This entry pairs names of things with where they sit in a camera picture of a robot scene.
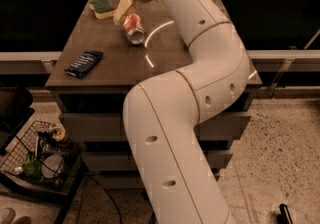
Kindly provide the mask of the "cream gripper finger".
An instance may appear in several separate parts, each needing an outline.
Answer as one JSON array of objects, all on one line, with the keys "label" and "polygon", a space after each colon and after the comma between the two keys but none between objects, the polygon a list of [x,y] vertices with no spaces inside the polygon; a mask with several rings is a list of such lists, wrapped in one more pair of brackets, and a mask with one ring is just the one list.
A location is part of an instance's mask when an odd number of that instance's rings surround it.
[{"label": "cream gripper finger", "polygon": [[134,0],[120,0],[118,11],[121,15],[126,15],[134,10]]},{"label": "cream gripper finger", "polygon": [[122,19],[123,19],[123,12],[119,8],[117,8],[113,14],[113,22],[115,25],[119,25],[122,22]]}]

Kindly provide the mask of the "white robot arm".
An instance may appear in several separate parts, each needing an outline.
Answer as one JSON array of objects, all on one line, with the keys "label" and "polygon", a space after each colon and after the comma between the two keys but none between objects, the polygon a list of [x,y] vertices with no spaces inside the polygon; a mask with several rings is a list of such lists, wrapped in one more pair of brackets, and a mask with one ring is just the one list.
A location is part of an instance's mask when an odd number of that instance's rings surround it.
[{"label": "white robot arm", "polygon": [[123,106],[127,139],[158,224],[236,224],[194,134],[243,93],[250,59],[212,0],[162,0],[190,65],[134,86]]}]

